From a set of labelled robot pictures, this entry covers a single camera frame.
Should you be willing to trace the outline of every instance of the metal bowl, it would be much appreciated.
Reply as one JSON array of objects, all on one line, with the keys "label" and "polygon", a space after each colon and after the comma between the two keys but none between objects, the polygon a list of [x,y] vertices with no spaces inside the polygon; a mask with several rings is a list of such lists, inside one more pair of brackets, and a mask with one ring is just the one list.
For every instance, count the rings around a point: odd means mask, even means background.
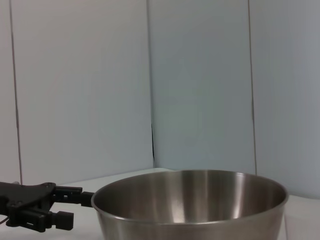
[{"label": "metal bowl", "polygon": [[92,206],[106,240],[277,240],[287,200],[264,177],[185,170],[111,183]]}]

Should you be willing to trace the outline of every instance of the bowl rim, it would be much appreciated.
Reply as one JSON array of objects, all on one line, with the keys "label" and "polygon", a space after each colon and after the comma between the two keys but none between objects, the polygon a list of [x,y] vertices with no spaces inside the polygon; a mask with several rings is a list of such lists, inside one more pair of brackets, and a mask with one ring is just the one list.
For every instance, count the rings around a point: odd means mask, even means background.
[{"label": "bowl rim", "polygon": [[[110,185],[115,185],[118,184],[120,182],[124,182],[124,181],[128,181],[130,179],[133,178],[137,178],[137,177],[142,177],[142,176],[146,176],[146,175],[158,175],[158,174],[174,174],[174,173],[182,173],[182,172],[220,172],[220,173],[233,173],[236,175],[244,175],[244,176],[250,176],[250,177],[254,177],[254,178],[259,178],[265,181],[269,181],[273,184],[275,184],[276,186],[278,186],[279,188],[281,188],[285,194],[285,198],[284,200],[279,203],[278,205],[276,205],[273,208],[270,208],[266,211],[262,211],[256,214],[252,214],[252,215],[248,215],[248,216],[243,216],[243,217],[238,217],[238,218],[232,218],[232,219],[224,219],[224,220],[217,220],[217,221],[206,221],[206,222],[158,222],[158,221],[152,221],[152,220],[140,220],[140,219],[136,219],[136,218],[129,218],[129,217],[122,217],[122,216],[117,216],[114,214],[111,214],[107,211],[104,211],[102,209],[100,209],[96,204],[95,204],[95,198],[97,197],[97,195],[99,193],[101,193],[104,189],[106,189],[107,187],[109,187]],[[91,198],[91,205],[92,207],[100,214],[102,214],[103,216],[106,216],[108,218],[111,219],[117,219],[117,220],[121,220],[121,221],[125,221],[125,222],[130,222],[130,223],[137,223],[137,224],[142,224],[142,225],[156,225],[156,226],[194,226],[194,225],[208,225],[208,224],[226,224],[226,223],[235,223],[238,221],[249,221],[251,219],[257,219],[259,217],[263,217],[264,215],[268,215],[271,212],[276,212],[277,210],[281,209],[282,207],[284,207],[284,205],[288,202],[289,200],[289,193],[287,191],[287,189],[280,184],[277,181],[274,181],[270,178],[264,177],[264,176],[257,176],[254,174],[250,174],[250,173],[243,173],[243,172],[236,172],[236,171],[226,171],[226,170],[214,170],[214,169],[190,169],[190,170],[168,170],[168,171],[159,171],[159,172],[151,172],[151,173],[145,173],[145,174],[141,174],[141,175],[135,175],[135,176],[131,176],[131,177],[127,177],[127,178],[123,178],[117,181],[114,181],[112,183],[109,183],[103,187],[101,187],[98,191],[96,191],[94,193],[94,195]]]}]

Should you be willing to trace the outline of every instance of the white wall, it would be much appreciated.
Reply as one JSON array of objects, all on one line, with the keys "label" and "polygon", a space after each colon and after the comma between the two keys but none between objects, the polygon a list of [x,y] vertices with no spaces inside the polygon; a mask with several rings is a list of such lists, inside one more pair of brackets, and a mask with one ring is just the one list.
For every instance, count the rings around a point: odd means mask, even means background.
[{"label": "white wall", "polygon": [[251,0],[258,174],[320,197],[320,1]]},{"label": "white wall", "polygon": [[0,182],[20,181],[9,0],[0,0]]},{"label": "white wall", "polygon": [[255,172],[247,0],[150,0],[155,160]]},{"label": "white wall", "polygon": [[153,166],[145,0],[12,0],[24,184]]}]

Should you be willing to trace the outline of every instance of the cable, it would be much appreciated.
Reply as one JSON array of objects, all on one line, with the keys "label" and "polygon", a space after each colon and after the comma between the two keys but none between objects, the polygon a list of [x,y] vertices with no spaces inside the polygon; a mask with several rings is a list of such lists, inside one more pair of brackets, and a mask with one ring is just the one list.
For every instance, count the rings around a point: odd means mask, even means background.
[{"label": "cable", "polygon": [[0,221],[0,225],[1,224],[4,224],[6,221],[8,221],[9,220],[9,217],[6,217],[4,220],[2,220],[2,221]]}]

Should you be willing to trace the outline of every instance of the white tabletop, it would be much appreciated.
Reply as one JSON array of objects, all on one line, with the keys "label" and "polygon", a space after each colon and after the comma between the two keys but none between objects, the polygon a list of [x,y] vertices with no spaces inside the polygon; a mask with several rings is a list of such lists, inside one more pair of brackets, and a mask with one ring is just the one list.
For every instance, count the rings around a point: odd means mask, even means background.
[{"label": "white tabletop", "polygon": [[[103,186],[115,181],[155,172],[169,171],[164,168],[152,168],[125,174],[101,177],[97,179],[66,184],[68,187],[82,187],[84,192],[96,192]],[[74,213],[74,228],[71,231],[59,230],[53,226],[44,233],[23,227],[7,227],[0,225],[0,240],[103,240],[96,211],[91,207],[77,204],[55,203],[53,213],[63,211]]]}]

